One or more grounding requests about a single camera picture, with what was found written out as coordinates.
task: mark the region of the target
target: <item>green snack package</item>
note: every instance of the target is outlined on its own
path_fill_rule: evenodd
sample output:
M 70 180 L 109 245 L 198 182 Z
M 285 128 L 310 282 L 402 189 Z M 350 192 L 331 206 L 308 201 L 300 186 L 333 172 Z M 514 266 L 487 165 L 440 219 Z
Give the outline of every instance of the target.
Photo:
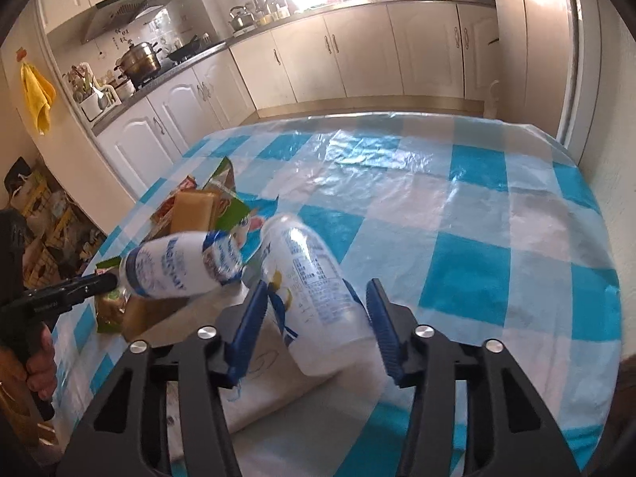
M 119 272 L 122 258 L 116 256 L 108 260 L 102 260 L 95 266 L 95 274 L 107 272 Z M 109 293 L 95 296 L 95 317 L 97 319 L 97 333 L 121 333 L 123 313 L 128 301 L 128 292 L 124 287 L 118 286 Z
M 203 190 L 218 191 L 221 195 L 221 209 L 214 223 L 214 229 L 231 231 L 250 212 L 249 206 L 236 195 L 234 167 L 229 157 L 224 157 L 217 169 L 212 173 Z

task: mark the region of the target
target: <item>metal screw head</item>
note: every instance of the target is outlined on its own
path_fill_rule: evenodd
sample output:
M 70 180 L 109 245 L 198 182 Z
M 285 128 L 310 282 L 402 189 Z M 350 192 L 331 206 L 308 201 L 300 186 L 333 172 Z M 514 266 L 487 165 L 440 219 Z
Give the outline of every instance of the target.
M 199 339 L 211 339 L 216 336 L 216 328 L 214 326 L 204 326 L 203 328 L 199 328 L 196 334 L 199 336 Z
M 418 337 L 424 337 L 425 339 L 429 339 L 435 335 L 435 329 L 432 326 L 428 326 L 427 324 L 421 324 L 417 328 L 415 328 L 415 335 Z
M 486 342 L 486 349 L 489 352 L 501 353 L 504 350 L 504 346 L 500 341 L 491 339 L 490 341 Z
M 130 351 L 133 353 L 143 353 L 147 348 L 148 345 L 144 341 L 135 341 L 130 345 Z

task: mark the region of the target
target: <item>human hand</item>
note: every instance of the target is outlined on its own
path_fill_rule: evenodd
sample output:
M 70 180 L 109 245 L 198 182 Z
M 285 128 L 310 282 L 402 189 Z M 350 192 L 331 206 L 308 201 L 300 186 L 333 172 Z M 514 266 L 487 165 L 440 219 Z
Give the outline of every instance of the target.
M 42 349 L 27 361 L 25 369 L 15 354 L 6 347 L 0 347 L 0 374 L 5 378 L 9 377 L 19 382 L 26 382 L 27 387 L 42 400 L 50 400 L 57 387 L 57 366 L 53 357 L 53 338 L 50 330 L 45 326 L 42 328 L 40 339 Z

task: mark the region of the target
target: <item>yogurt bottle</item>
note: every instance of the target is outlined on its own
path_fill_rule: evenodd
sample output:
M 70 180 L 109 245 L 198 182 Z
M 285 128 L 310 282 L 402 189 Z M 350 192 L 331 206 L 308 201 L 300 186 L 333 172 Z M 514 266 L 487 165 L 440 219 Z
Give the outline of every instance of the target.
M 184 231 L 146 242 L 120 264 L 120 282 L 143 298 L 203 294 L 240 278 L 240 250 L 225 231 Z
M 320 236 L 285 213 L 268 219 L 261 236 L 263 280 L 298 368 L 327 375 L 362 358 L 374 344 L 369 318 Z

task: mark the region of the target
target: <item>nutrition label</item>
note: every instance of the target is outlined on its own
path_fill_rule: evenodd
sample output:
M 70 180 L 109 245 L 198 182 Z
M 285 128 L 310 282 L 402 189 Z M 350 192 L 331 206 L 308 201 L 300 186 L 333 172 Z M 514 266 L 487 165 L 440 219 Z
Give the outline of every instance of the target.
M 329 258 L 299 256 L 293 259 L 293 264 L 322 323 L 338 321 L 342 313 L 351 308 L 351 295 L 342 291 L 346 287 L 338 281 L 338 273 Z

